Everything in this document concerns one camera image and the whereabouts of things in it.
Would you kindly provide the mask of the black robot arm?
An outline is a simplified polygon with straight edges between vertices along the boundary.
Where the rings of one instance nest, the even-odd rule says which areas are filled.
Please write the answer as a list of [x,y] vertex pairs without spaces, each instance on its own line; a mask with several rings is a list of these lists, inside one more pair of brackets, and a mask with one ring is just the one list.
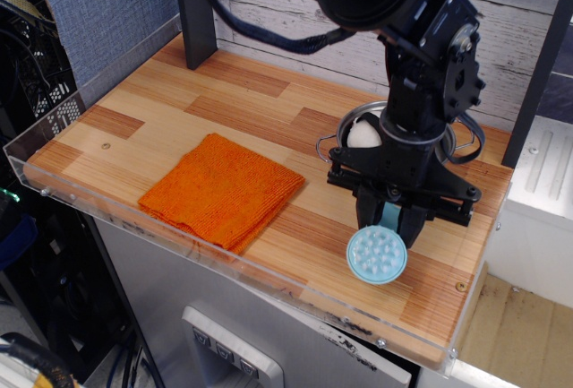
[[372,31],[386,48],[389,99],[375,124],[378,146],[330,150],[328,180],[352,191],[360,227],[398,205],[397,231],[412,245],[426,221],[467,225],[478,188],[440,162],[444,135],[468,121],[483,89],[475,50],[477,12],[468,0],[316,0],[341,28]]

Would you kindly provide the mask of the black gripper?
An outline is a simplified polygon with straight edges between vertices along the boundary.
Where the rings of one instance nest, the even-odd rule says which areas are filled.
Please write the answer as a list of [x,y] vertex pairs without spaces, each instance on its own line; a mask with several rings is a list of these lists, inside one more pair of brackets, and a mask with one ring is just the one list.
[[358,228],[378,225],[386,203],[400,208],[398,235],[406,246],[435,218],[467,226],[482,193],[439,162],[442,135],[413,144],[381,138],[379,147],[329,150],[328,183],[352,192]]

